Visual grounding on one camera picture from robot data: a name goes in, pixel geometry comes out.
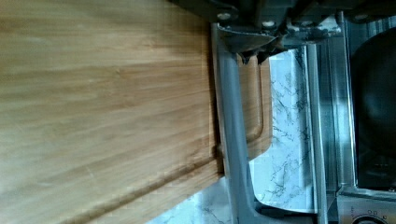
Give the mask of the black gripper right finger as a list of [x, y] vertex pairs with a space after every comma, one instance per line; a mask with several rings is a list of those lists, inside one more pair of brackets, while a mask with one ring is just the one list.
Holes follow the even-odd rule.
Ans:
[[257, 54], [257, 61], [258, 64], [262, 64], [269, 57], [289, 49], [317, 44], [325, 39], [342, 35], [342, 23], [334, 15], [317, 25], [308, 21], [304, 21], [301, 25], [293, 25], [291, 21], [287, 21], [278, 30], [276, 39], [262, 46]]

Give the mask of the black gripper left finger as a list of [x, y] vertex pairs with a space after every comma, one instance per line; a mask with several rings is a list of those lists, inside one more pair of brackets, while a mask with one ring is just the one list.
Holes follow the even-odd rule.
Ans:
[[231, 26], [217, 25], [219, 38], [226, 49], [231, 53], [238, 54], [243, 64], [248, 64], [253, 56], [257, 56], [263, 46], [273, 42], [276, 37], [261, 32], [242, 29], [235, 30]]

